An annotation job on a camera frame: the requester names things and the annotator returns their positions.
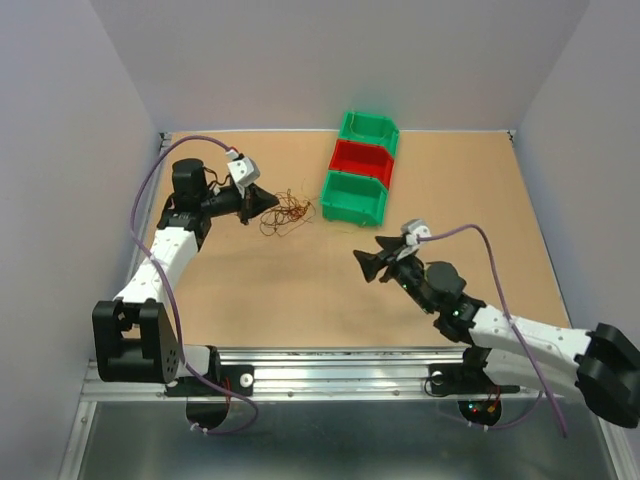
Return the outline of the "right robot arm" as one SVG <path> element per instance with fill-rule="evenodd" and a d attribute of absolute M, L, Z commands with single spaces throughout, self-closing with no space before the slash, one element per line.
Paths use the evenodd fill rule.
<path fill-rule="evenodd" d="M 583 402 L 617 426 L 639 425 L 639 350 L 617 327 L 562 328 L 507 315 L 465 292 L 449 262 L 423 263 L 399 237 L 377 237 L 380 251 L 354 256 L 366 282 L 395 281 L 428 314 L 448 340 L 467 349 L 463 384 L 482 390 L 512 385 Z"/>

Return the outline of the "red plastic bin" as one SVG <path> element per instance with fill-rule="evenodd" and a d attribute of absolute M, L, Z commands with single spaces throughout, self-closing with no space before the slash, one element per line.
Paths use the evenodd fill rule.
<path fill-rule="evenodd" d="M 394 158 L 383 146 L 338 139 L 329 169 L 375 178 L 389 189 L 394 163 Z"/>

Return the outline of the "near green plastic bin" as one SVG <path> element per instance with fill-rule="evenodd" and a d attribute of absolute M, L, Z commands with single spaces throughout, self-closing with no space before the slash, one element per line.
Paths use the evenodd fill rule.
<path fill-rule="evenodd" d="M 385 220 L 387 188 L 376 178 L 329 170 L 321 192 L 322 216 L 358 227 L 379 227 Z"/>

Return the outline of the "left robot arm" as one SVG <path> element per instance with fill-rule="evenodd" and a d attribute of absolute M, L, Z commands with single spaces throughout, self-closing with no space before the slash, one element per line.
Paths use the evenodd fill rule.
<path fill-rule="evenodd" d="M 229 182 L 206 179 L 196 158 L 172 166 L 168 196 L 149 251 L 115 298 L 92 312 L 96 362 L 104 382 L 168 384 L 188 376 L 199 393 L 223 386 L 218 353 L 212 347 L 185 347 L 171 321 L 177 304 L 173 289 L 200 252 L 213 218 L 235 215 L 242 224 L 277 206 L 275 195 L 257 185 L 260 170 L 249 157 L 232 150 Z"/>

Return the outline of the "far green plastic bin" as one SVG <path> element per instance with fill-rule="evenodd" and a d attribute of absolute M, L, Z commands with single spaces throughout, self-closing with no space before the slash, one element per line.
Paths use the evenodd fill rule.
<path fill-rule="evenodd" d="M 344 113 L 338 137 L 384 147 L 395 158 L 400 131 L 390 117 L 359 111 Z"/>

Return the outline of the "left aluminium frame post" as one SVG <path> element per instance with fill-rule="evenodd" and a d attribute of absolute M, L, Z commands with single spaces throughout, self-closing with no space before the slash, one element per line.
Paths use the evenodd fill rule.
<path fill-rule="evenodd" d="M 150 210 L 153 207 L 157 182 L 160 176 L 161 163 L 171 145 L 171 134 L 160 135 L 159 156 L 152 162 L 150 170 L 145 175 L 138 192 L 135 195 L 130 211 L 129 233 L 134 242 L 133 258 L 125 278 L 125 286 L 133 279 L 145 254 L 143 246 L 148 227 Z M 100 361 L 119 364 L 149 363 L 143 356 L 144 342 L 139 337 L 127 337 L 135 327 L 139 318 L 140 306 L 127 304 L 124 300 L 124 289 L 121 289 L 113 300 L 99 302 L 92 313 L 96 358 Z"/>

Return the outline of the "aluminium mounting rail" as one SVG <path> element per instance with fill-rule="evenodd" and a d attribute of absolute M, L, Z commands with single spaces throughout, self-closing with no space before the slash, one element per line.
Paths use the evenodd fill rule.
<path fill-rule="evenodd" d="M 502 385 L 517 385 L 520 371 L 527 373 L 527 360 L 511 353 L 497 354 L 506 362 L 499 373 Z M 462 348 L 382 349 L 354 351 L 314 351 L 298 349 L 223 349 L 220 351 L 223 374 L 232 381 L 234 392 L 256 402 L 287 401 L 365 401 L 419 400 L 448 397 L 477 398 L 480 387 L 453 385 L 454 372 L 462 368 Z M 447 386 L 431 393 L 431 381 L 425 393 L 427 377 L 446 376 Z M 91 362 L 84 380 L 81 399 L 86 401 L 217 401 L 216 392 L 194 379 L 196 393 L 185 380 L 169 386 L 155 383 L 103 382 L 98 367 Z"/>

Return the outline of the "green plastic bin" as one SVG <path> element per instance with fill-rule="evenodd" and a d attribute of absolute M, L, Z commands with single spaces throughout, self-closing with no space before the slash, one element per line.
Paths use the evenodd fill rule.
<path fill-rule="evenodd" d="M 379 227 L 385 220 L 387 188 L 376 178 L 329 170 L 321 192 L 322 216 L 358 227 Z"/>
<path fill-rule="evenodd" d="M 344 113 L 338 137 L 384 147 L 395 158 L 400 131 L 390 117 L 359 111 Z"/>

